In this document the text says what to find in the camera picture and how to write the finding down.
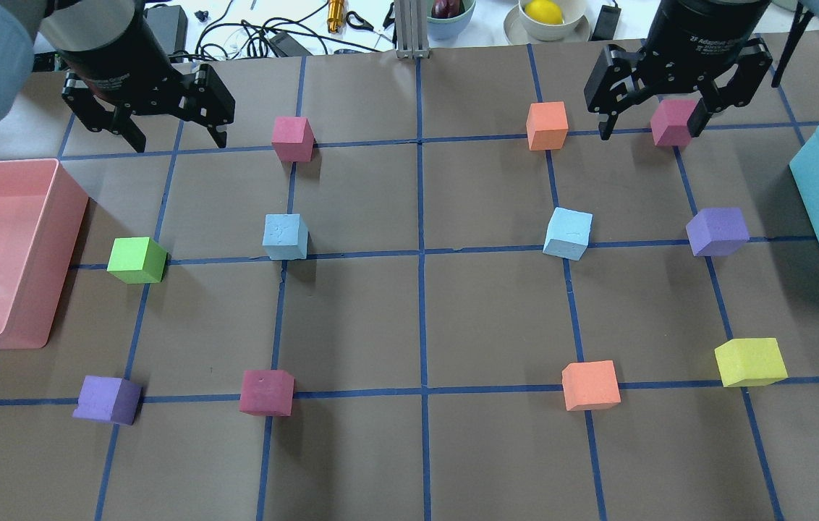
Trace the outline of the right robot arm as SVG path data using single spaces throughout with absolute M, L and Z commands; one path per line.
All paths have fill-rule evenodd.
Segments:
M 687 120 L 697 137 L 727 108 L 753 99 L 771 66 L 771 53 L 754 30 L 767 1 L 661 1 L 641 49 L 608 44 L 584 88 L 586 109 L 607 140 L 631 106 L 660 95 L 699 93 Z

